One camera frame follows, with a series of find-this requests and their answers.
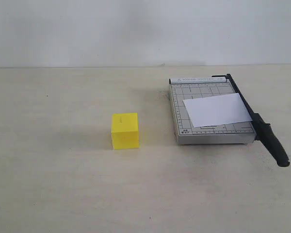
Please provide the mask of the grey paper cutter base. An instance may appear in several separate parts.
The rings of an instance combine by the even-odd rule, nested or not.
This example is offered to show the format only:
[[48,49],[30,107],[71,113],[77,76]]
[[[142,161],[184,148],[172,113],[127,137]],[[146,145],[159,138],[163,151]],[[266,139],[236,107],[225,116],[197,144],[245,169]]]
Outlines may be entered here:
[[175,136],[179,145],[191,144],[248,144],[256,133],[251,122],[232,123],[195,128],[183,103],[186,99],[205,98],[235,93],[225,75],[207,78],[171,78],[169,97]]

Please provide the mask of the black cutter blade arm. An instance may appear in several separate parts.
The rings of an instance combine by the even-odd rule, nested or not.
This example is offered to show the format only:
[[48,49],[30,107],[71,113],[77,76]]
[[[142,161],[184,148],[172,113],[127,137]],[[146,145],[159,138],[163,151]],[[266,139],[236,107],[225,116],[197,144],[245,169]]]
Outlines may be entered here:
[[225,77],[228,79],[235,90],[238,93],[247,108],[249,115],[252,119],[251,124],[256,132],[255,140],[260,141],[267,151],[273,156],[276,160],[276,163],[279,167],[288,167],[290,165],[289,157],[283,148],[282,144],[275,136],[270,123],[264,122],[262,117],[259,113],[255,113],[248,102],[246,101],[245,97],[242,95],[240,89],[238,88],[237,84],[233,80],[231,74],[226,75],[213,75],[212,78],[217,77]]

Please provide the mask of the white paper sheet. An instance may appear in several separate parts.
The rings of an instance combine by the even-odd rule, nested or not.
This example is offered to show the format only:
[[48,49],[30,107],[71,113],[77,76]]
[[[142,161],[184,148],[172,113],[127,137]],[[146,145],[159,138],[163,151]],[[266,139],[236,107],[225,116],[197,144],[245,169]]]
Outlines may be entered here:
[[238,93],[187,99],[183,103],[195,128],[252,120]]

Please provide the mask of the yellow cube block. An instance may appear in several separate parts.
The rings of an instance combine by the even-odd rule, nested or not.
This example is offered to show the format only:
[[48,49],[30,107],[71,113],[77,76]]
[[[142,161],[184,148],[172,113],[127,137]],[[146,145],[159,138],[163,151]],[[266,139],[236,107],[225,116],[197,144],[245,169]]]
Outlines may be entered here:
[[139,148],[138,114],[113,114],[111,136],[114,150]]

